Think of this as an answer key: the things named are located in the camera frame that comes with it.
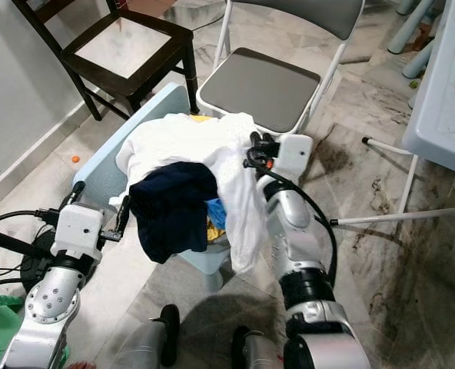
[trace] white wall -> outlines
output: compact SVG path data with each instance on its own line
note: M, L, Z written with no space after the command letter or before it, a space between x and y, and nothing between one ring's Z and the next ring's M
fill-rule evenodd
M67 45L108 14L105 0L76 1L47 22ZM81 101L65 70L9 0L0 0L0 174Z

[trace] gray chair seat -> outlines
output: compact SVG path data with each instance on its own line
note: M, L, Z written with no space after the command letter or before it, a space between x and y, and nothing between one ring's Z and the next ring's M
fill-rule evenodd
M209 105L247 113L255 124L284 133L297 124L320 80L312 71L239 48L204 83L200 96Z

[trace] navy blue clothing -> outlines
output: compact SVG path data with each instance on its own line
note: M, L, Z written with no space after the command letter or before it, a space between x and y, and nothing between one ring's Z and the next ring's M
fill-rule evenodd
M218 186L205 165L166 165L133 184L129 194L139 240L152 261L163 264L172 254L207 249L205 202L218 197Z

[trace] marble floor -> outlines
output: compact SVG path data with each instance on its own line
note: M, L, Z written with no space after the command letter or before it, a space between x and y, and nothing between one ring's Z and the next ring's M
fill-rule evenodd
M329 218L388 214L400 200L410 158L361 143L366 135L399 145L410 117L407 99L415 91L400 70L413 53L386 51L387 40L404 21L396 6L385 0L367 2L306 131L315 139L315 149L302 184ZM223 9L224 0L178 0L162 17L197 28ZM199 83L211 72L220 26L217 22L195 32ZM235 5L231 42L320 73L337 46L306 22L252 5ZM184 79L171 73L156 91L169 81L183 84ZM101 122L89 118L0 203L0 214L58 205L74 173L122 123L112 113ZM73 155L81 161L72 163ZM455 206L455 173L420 160L408 210L450 206ZM29 241L39 227L34 219L21 217L1 223L0 231ZM454 231L455 218L337 228L336 296L373 368L455 369ZM198 272L181 259L151 263L138 247L136 233L130 224L122 242L105 247L68 331L70 361L110 367L127 335L168 303L177 304L182 316L180 360L174 367L230 367L229 341L238 324L265 331L281 349L281 293L267 248L251 273L233 275L226 263L225 286L208 295ZM1 267L19 259L0 250ZM0 286L0 293L23 295L23 290L8 284Z

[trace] white metal chair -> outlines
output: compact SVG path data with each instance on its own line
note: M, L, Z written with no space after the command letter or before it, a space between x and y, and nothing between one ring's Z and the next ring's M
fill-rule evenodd
M247 48L232 54L229 20L234 2L263 5L305 19L342 42L321 79L316 73ZM245 112L262 131L273 135L306 128L349 43L364 0L227 0L211 76L197 92L197 100L213 112ZM220 65L223 45L228 57Z

